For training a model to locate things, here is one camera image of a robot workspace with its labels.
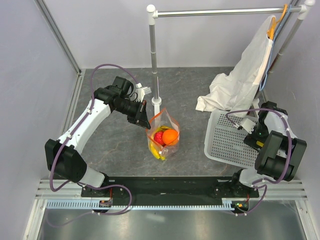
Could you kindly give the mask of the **red apple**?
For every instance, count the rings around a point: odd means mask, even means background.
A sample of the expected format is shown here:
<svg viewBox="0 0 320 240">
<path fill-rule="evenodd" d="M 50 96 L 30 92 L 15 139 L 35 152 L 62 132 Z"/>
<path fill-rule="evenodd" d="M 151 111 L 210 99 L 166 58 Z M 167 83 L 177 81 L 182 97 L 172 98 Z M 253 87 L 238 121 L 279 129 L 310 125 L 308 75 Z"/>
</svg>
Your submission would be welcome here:
<svg viewBox="0 0 320 240">
<path fill-rule="evenodd" d="M 154 134 L 153 139 L 156 143 L 160 144 L 161 146 L 164 146 L 165 143 L 163 141 L 163 131 L 158 131 Z"/>
</svg>

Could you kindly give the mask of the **clear orange-zipper zip bag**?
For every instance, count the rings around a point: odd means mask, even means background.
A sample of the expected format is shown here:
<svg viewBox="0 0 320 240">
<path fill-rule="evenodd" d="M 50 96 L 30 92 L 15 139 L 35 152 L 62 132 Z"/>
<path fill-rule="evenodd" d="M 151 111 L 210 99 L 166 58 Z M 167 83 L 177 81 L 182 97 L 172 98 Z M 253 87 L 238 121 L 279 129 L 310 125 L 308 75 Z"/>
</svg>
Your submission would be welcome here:
<svg viewBox="0 0 320 240">
<path fill-rule="evenodd" d="M 148 148 L 157 160 L 165 161 L 179 149 L 180 125 L 166 108 L 149 123 L 151 128 L 146 130 Z"/>
</svg>

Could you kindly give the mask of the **yellow banana bunch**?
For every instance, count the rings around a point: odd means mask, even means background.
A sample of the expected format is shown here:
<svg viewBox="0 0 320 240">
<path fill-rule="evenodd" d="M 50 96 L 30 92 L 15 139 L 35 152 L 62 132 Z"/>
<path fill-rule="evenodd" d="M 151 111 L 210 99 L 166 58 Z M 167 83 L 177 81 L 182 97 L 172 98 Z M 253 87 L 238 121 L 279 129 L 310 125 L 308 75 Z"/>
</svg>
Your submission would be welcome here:
<svg viewBox="0 0 320 240">
<path fill-rule="evenodd" d="M 168 126 L 162 125 L 162 126 L 158 127 L 155 131 L 149 131 L 147 133 L 148 148 L 149 148 L 150 152 L 152 153 L 152 155 L 157 160 L 164 161 L 166 159 L 166 157 L 162 155 L 162 149 L 166 145 L 160 145 L 157 142 L 155 142 L 154 141 L 154 134 L 159 131 L 164 132 L 165 130 L 168 130 L 168 129 L 170 129 Z"/>
</svg>

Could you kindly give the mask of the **orange fruit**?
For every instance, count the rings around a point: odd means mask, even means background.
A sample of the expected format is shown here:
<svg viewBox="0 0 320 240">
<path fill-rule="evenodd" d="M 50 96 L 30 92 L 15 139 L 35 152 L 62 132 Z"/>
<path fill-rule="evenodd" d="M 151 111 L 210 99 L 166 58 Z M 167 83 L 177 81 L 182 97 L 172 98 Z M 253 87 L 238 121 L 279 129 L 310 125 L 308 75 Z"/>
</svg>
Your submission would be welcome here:
<svg viewBox="0 0 320 240">
<path fill-rule="evenodd" d="M 163 132 L 163 142 L 167 146 L 174 146 L 179 142 L 179 134 L 175 129 L 167 129 Z"/>
</svg>

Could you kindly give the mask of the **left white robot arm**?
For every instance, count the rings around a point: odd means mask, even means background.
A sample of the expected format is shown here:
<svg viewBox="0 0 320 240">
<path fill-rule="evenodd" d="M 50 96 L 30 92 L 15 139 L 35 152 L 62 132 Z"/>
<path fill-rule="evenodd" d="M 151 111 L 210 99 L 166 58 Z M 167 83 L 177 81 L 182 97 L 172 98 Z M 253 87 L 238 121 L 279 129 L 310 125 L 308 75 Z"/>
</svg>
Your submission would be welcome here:
<svg viewBox="0 0 320 240">
<path fill-rule="evenodd" d="M 49 184 L 53 192 L 58 188 L 54 187 L 52 178 L 58 175 L 70 182 L 92 187 L 99 197 L 109 193 L 107 175 L 90 168 L 81 153 L 97 127 L 113 111 L 125 115 L 129 123 L 149 130 L 151 126 L 147 117 L 147 102 L 144 100 L 149 93 L 149 87 L 143 87 L 141 83 L 133 84 L 119 76 L 112 85 L 94 91 L 93 98 L 76 122 L 57 140 L 49 139 L 45 143 L 47 168 L 51 177 Z"/>
</svg>

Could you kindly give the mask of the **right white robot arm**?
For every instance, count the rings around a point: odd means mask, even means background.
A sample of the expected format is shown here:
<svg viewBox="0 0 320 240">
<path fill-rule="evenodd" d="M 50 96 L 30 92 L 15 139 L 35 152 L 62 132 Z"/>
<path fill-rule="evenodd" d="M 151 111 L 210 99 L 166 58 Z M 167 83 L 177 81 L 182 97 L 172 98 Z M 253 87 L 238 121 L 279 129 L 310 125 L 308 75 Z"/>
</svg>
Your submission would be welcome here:
<svg viewBox="0 0 320 240">
<path fill-rule="evenodd" d="M 271 101 L 261 107 L 257 122 L 244 118 L 238 127 L 248 132 L 243 142 L 256 150 L 258 155 L 254 167 L 241 170 L 239 179 L 229 184 L 229 191 L 235 197 L 242 196 L 247 187 L 264 181 L 290 182 L 307 148 L 306 141 L 292 132 L 286 110 Z"/>
</svg>

